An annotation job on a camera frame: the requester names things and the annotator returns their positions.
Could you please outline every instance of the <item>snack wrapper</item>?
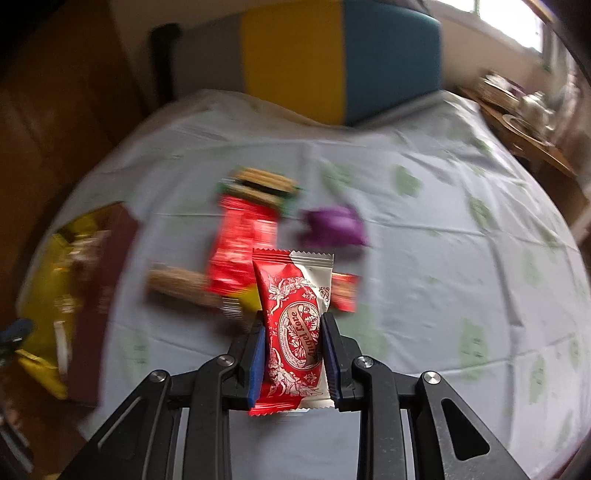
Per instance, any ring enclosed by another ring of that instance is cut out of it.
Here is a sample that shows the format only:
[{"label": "snack wrapper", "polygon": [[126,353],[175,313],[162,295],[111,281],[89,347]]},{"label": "snack wrapper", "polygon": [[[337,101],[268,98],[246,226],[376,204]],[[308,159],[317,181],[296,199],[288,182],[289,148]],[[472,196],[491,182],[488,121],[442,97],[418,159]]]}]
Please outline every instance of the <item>snack wrapper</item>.
[{"label": "snack wrapper", "polygon": [[304,237],[306,248],[367,245],[363,220],[351,206],[326,207],[305,212],[310,232]]},{"label": "snack wrapper", "polygon": [[355,293],[357,291],[357,275],[334,273],[332,275],[330,306],[341,312],[355,312]]},{"label": "snack wrapper", "polygon": [[252,249],[275,248],[277,212],[228,195],[220,205],[225,213],[207,270],[208,290],[227,296],[256,283]]},{"label": "snack wrapper", "polygon": [[252,263],[265,316],[267,365],[249,415],[334,406],[320,341],[333,255],[255,250]]}]

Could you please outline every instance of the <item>red and white wrapper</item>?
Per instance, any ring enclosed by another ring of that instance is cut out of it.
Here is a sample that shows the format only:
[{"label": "red and white wrapper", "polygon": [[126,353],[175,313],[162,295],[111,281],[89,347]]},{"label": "red and white wrapper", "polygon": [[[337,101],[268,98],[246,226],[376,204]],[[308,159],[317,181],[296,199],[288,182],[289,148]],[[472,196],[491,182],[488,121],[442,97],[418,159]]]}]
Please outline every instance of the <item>red and white wrapper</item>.
[{"label": "red and white wrapper", "polygon": [[255,249],[252,263],[265,316],[267,365],[261,396],[249,414],[333,407],[320,349],[333,255]]}]

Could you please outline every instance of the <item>wall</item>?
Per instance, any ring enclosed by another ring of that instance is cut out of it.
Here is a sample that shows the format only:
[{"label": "wall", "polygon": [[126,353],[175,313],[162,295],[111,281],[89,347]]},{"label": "wall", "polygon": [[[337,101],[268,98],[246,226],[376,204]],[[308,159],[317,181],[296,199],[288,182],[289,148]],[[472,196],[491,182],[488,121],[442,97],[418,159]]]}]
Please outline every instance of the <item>wall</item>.
[{"label": "wall", "polygon": [[539,53],[526,49],[472,14],[437,3],[431,9],[442,26],[446,88],[472,85],[483,70],[494,70],[529,92],[554,93],[549,91],[556,89],[552,75],[542,68]]},{"label": "wall", "polygon": [[[135,0],[111,0],[111,10],[133,73],[149,106],[154,108],[155,89],[148,49],[148,35],[154,27],[177,22],[182,28],[191,28],[230,13],[287,1],[290,0],[144,0],[139,7]],[[541,69],[538,54],[527,51],[508,38],[503,41],[502,34],[486,24],[488,33],[483,33],[465,26],[457,19],[450,19],[446,15],[446,7],[449,10],[447,5],[433,2],[434,15],[443,26],[446,87],[451,88],[456,83],[473,83],[483,68],[494,69],[527,89],[547,87],[550,75]],[[495,32],[496,38],[490,35]]]}]

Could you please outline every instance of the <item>black metal arm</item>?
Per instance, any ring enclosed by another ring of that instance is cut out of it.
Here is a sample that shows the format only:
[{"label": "black metal arm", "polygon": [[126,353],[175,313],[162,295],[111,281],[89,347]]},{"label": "black metal arm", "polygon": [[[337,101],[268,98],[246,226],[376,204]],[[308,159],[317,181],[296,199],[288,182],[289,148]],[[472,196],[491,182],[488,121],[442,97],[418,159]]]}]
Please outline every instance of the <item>black metal arm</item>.
[{"label": "black metal arm", "polygon": [[[392,372],[321,318],[330,393],[340,411],[361,412],[358,480],[406,479],[401,409],[409,412],[418,479],[526,480],[527,476],[436,372]],[[226,355],[171,377],[149,374],[62,473],[61,480],[171,479],[182,408],[189,408],[184,480],[230,480],[229,410],[249,410],[260,394],[265,359],[259,316]]]}]

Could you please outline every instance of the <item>teapot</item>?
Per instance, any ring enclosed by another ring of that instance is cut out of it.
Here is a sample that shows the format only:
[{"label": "teapot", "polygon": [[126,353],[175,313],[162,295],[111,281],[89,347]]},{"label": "teapot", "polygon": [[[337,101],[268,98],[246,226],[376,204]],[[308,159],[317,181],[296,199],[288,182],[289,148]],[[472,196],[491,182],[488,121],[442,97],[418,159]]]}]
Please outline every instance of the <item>teapot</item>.
[{"label": "teapot", "polygon": [[549,123],[554,119],[554,111],[546,108],[543,92],[521,97],[517,112],[541,137],[546,138],[553,130]]}]

